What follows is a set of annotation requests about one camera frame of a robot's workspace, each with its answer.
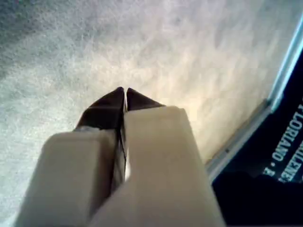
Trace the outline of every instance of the metal strip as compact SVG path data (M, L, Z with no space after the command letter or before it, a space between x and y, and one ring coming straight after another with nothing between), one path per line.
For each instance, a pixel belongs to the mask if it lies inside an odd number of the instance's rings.
M242 148L244 143L252 136L255 130L263 123L267 116L273 113L280 105L283 98L283 92L291 77L294 67L303 50L303 14L294 32L294 36L287 49L286 55L280 66L278 75L272 87L272 90L267 98L267 105L264 106L258 114L237 134L232 138L232 141L226 145L218 155L206 164L206 169L209 174L210 181L220 174L220 172L228 165L235 155Z
M206 164L207 173L211 182L216 179L227 164L235 157L270 113L271 108L268 102L265 102L255 116L252 117L252 120L244 125L232 138L231 142L218 152L218 156Z
M303 14L294 32L282 65L279 69L273 88L269 94L268 101L271 102L271 112L273 113L280 105L283 98L284 89L290 79L294 67L303 49Z

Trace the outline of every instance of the gray carpet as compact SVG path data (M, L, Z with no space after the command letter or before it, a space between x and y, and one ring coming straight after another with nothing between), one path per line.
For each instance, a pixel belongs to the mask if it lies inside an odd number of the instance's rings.
M0 223L52 134L116 88L184 107L204 161L266 98L303 0L0 2Z

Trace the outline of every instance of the floor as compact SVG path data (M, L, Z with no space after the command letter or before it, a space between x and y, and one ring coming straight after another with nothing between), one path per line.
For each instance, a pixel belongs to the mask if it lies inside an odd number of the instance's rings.
M267 98L301 0L0 2L0 223L43 142L117 86L184 107L204 162Z

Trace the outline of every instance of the metal edge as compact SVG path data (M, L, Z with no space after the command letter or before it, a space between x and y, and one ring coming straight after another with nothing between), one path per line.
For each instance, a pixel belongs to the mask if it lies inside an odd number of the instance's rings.
M271 112L273 113L280 105L283 98L284 89L291 77L294 67L303 49L303 14L294 32L294 36L289 44L286 55L280 66L278 75L267 98L271 102Z
M256 129L263 121L273 113L280 105L283 98L283 92L291 77L294 67L303 50L303 14L294 32L293 38L289 44L285 57L278 71L276 80L273 84L271 92L267 98L267 106L258 111L252 120L243 126L235 136L232 137L230 143L224 146L209 163L206 169L209 174L209 180L213 182L220 172L228 165L235 155L242 148L244 143L252 136Z
M206 164L210 182L216 179L270 113L271 106L269 102L265 102L251 120L238 130L232 140L218 152L218 155Z

